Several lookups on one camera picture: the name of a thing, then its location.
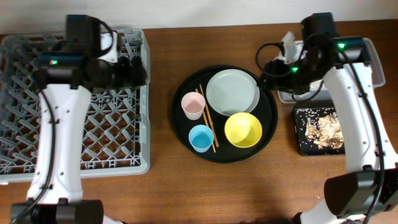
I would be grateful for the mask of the white napkin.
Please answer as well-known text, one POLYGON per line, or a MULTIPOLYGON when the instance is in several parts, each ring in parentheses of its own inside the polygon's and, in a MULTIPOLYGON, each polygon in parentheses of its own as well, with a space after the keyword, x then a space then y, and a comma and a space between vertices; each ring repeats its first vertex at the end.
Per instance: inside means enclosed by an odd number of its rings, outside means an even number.
POLYGON ((323 84, 323 80, 318 80, 310 84, 310 93, 315 93, 318 90, 323 91, 324 89, 325 85, 323 84))

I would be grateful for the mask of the food scraps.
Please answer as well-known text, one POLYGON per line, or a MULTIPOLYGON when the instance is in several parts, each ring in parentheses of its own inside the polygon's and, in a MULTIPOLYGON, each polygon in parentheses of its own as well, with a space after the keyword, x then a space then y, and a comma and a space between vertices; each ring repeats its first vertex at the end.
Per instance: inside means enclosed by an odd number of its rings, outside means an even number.
POLYGON ((320 117, 314 125, 308 122, 305 136, 319 149, 325 147, 340 149, 344 143, 340 122, 338 118, 334 118, 330 115, 320 117))

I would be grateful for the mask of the yellow bowl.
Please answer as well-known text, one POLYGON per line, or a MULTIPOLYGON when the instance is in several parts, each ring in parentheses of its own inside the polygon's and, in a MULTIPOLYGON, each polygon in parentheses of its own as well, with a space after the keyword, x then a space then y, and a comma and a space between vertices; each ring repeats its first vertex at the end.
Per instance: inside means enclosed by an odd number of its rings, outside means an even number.
POLYGON ((250 113, 236 113, 224 125, 227 140, 235 147, 249 148, 262 137, 262 124, 250 113))

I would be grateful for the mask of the pink plastic cup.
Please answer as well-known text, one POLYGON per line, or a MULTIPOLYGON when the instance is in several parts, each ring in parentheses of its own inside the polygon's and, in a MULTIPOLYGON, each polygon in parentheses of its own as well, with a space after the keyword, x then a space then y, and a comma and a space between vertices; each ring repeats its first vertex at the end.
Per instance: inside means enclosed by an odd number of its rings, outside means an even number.
POLYGON ((181 107, 188 119, 197 120, 202 116, 205 99, 200 93, 189 92, 183 96, 181 107))

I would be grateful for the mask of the blue plastic cup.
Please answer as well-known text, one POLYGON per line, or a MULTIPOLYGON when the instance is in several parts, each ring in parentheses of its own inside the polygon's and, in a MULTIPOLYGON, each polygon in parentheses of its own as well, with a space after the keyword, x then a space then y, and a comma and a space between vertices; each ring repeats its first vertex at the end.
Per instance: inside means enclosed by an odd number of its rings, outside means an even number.
POLYGON ((214 134, 211 128, 200 124, 190 130, 188 140, 196 152, 204 153, 213 145, 214 134))

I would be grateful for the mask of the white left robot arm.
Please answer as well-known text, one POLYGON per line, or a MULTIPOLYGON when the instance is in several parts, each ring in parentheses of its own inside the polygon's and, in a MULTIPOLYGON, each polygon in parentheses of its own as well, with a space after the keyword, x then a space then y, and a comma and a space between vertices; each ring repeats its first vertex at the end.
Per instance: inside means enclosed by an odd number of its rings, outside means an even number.
POLYGON ((85 200, 80 177, 83 130, 96 91, 144 86, 149 71, 139 56, 118 55, 119 34, 98 18, 69 15, 65 39, 39 58, 38 159, 13 223, 111 223, 100 200, 85 200))

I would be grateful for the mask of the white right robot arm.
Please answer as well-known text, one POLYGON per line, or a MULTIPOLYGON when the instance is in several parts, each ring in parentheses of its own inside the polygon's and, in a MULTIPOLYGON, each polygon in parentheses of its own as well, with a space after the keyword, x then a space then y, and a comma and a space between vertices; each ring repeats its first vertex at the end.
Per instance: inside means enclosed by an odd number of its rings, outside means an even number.
POLYGON ((374 96, 366 39, 340 36, 329 12, 303 19, 301 32, 301 42, 288 34, 277 44, 280 55, 261 67, 257 84, 302 95, 312 82, 321 81, 342 128, 347 173, 328 179, 323 200, 292 221, 368 223, 397 205, 397 153, 374 96))

